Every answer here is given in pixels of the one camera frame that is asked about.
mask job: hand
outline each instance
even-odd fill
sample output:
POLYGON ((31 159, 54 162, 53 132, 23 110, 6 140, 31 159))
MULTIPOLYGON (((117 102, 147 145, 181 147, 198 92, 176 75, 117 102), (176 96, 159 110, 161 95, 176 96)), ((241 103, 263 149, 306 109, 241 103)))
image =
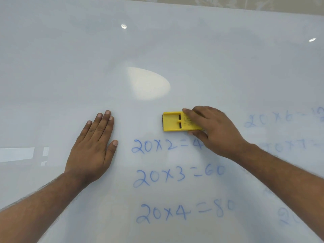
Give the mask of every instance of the hand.
POLYGON ((189 131, 200 139, 214 153, 229 159, 236 159, 249 147, 232 121, 220 110, 210 106, 196 106, 183 112, 197 125, 206 130, 189 131))
POLYGON ((113 140, 107 147, 114 127, 110 111, 98 113, 94 122, 88 121, 72 147, 65 172, 84 179, 86 186, 99 179, 111 164, 118 144, 113 140))

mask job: person's left hand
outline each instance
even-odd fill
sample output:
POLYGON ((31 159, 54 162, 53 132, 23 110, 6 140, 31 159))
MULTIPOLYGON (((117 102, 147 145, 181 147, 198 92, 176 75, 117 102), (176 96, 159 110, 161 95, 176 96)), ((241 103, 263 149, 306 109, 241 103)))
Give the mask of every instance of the person's left hand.
POLYGON ((109 168, 118 144, 113 140, 107 147, 113 126, 108 110, 103 116, 98 113, 93 123, 88 121, 71 150, 65 172, 84 179, 86 186, 99 179, 109 168))

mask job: person's right arm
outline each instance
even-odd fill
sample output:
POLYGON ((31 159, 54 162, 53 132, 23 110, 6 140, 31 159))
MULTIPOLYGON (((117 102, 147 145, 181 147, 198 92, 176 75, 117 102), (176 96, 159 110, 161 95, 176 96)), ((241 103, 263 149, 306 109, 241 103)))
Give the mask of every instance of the person's right arm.
POLYGON ((206 131, 193 130, 190 134, 253 174, 324 240, 324 179, 248 143, 218 109, 196 106, 183 112, 206 131))

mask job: yellow whiteboard eraser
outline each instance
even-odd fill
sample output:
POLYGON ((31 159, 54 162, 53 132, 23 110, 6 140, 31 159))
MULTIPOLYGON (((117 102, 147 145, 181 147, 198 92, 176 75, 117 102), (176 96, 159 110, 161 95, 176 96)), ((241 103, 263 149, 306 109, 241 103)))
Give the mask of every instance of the yellow whiteboard eraser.
POLYGON ((163 131, 202 130, 184 112, 164 112, 162 115, 162 126, 163 131))

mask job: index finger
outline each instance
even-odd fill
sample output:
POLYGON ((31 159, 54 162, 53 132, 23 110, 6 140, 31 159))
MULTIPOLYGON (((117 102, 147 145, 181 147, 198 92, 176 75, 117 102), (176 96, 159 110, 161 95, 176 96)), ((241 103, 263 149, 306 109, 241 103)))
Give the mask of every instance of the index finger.
POLYGON ((190 109, 183 108, 182 111, 197 125, 206 129, 208 120, 190 109))

